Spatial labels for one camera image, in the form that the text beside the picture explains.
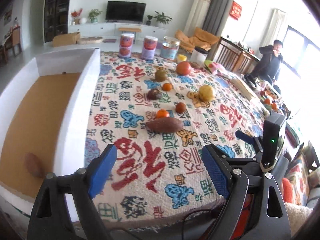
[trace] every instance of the potted plant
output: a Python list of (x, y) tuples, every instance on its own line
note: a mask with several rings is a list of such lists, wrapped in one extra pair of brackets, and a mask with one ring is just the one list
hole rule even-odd
[(153, 16), (151, 15), (147, 15), (148, 20), (146, 21), (146, 25), (151, 25), (151, 20), (153, 18)]
[(90, 19), (90, 21), (92, 23), (96, 23), (98, 22), (98, 16), (102, 13), (102, 11), (99, 11), (98, 9), (92, 9), (90, 12), (89, 12), (89, 16), (88, 18)]
[(168, 24), (169, 22), (172, 21), (172, 18), (170, 16), (166, 16), (164, 15), (164, 13), (158, 13), (157, 11), (155, 11), (156, 13), (156, 21), (157, 21), (157, 26), (160, 28), (163, 28), (165, 24)]

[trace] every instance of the white cabinet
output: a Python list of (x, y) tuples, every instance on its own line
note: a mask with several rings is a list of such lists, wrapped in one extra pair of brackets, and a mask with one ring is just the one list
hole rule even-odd
[(79, 25), (70, 25), (68, 27), (68, 33), (80, 32), (81, 37), (87, 37), (91, 35), (91, 25), (89, 24), (79, 24)]
[(145, 25), (141, 29), (140, 38), (144, 39), (145, 36), (152, 36), (158, 38), (160, 41), (163, 41), (163, 37), (166, 33), (166, 29)]
[(114, 24), (92, 24), (91, 36), (114, 36), (115, 25)]
[(119, 37), (121, 32), (119, 28), (139, 28), (141, 33), (137, 33), (136, 40), (143, 41), (145, 36), (153, 36), (163, 41), (167, 30), (155, 26), (139, 25), (139, 24), (123, 24), (123, 23), (92, 23), (81, 25), (70, 25), (68, 33), (80, 32), (81, 37), (101, 36)]

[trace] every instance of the person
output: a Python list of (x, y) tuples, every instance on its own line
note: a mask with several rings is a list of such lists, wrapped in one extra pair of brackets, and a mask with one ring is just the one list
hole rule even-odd
[(283, 62), (283, 56), (281, 55), (282, 48), (283, 43), (279, 40), (275, 40), (273, 45), (260, 47), (259, 51), (262, 54), (262, 58), (250, 73), (253, 78), (259, 77), (268, 81), (280, 94), (277, 80), (280, 73), (280, 64)]

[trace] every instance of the blue gripper pad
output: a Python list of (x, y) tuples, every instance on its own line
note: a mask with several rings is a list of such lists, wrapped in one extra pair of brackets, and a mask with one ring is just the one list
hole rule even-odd
[(251, 136), (245, 134), (244, 132), (236, 131), (235, 136), (248, 144), (254, 145), (254, 139)]
[(90, 187), (88, 190), (89, 196), (93, 199), (97, 194), (100, 194), (103, 190), (111, 173), (112, 167), (117, 159), (117, 148), (113, 144), (108, 144), (106, 149), (100, 155), (99, 165), (96, 167), (90, 178)]
[(230, 195), (227, 188), (227, 177), (223, 174), (206, 146), (202, 148), (201, 158), (218, 194), (227, 199)]

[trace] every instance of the vase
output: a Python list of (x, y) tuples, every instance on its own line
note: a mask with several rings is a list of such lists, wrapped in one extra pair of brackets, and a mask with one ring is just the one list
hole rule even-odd
[(80, 18), (79, 20), (79, 24), (85, 24), (87, 22), (87, 18), (83, 17), (83, 18)]
[(157, 27), (159, 27), (159, 28), (164, 28), (164, 23), (157, 22)]

